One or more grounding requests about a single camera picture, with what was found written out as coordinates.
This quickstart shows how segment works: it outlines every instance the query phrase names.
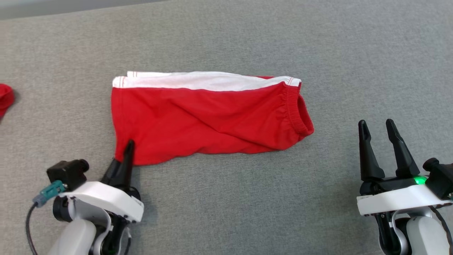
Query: red cloth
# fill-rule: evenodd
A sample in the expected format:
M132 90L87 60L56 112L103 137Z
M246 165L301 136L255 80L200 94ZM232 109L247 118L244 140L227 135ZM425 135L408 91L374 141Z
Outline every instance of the red cloth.
M135 165L193 153L284 150L313 133L296 78L219 72L113 80L115 158L135 141Z
M0 83L0 118L5 115L8 107L14 102L14 92L13 89L6 85Z

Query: red fabric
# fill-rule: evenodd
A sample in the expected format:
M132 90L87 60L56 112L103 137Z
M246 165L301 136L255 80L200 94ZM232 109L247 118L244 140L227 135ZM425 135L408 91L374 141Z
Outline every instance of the red fabric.
M6 85L0 83L0 118L2 118L8 107L14 102L14 93L13 89Z
M287 149L314 131L300 85L280 82L244 91L114 87L115 158L122 161L129 139L135 141L135 165L197 152Z

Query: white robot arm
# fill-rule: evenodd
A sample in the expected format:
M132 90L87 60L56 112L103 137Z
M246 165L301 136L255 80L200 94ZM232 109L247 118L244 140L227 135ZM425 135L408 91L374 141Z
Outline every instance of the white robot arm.
M386 122L398 169L396 177L385 178L371 148L371 135L364 120L359 122L361 196L357 207L363 216L373 216L379 242L387 255L453 255L450 231L437 208L453 204L453 164L429 159L421 176L393 120ZM442 222L440 225L434 213Z
M87 182L83 174L89 168L85 160L61 161L47 170L51 185L35 197L27 215L26 232L33 254L37 254L29 232L29 218L35 207L48 199L53 214L69 224L52 246L49 255L118 255L127 233L127 254L131 243L129 224L141 222L144 205L140 194L130 186L134 142L124 151L124 160L113 160L101 181Z

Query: white plastic casing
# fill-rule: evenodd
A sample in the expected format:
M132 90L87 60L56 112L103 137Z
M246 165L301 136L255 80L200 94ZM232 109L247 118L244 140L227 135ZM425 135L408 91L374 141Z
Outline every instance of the white plastic casing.
M72 192L59 194L60 197L77 198L87 204L99 207L127 220L140 222L145 206L124 191L98 181L87 181Z
M361 215L444 204L453 204L453 201L440 200L424 184L412 185L373 196L357 197L357 207Z

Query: teal connector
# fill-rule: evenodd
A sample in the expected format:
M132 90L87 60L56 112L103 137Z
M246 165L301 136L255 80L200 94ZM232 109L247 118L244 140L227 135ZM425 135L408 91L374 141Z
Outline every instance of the teal connector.
M65 185L62 181L56 180L52 182L45 189L41 190L39 195L35 196L33 203L37 203L37 208L42 207L49 199L58 196L59 193L62 193L66 190Z

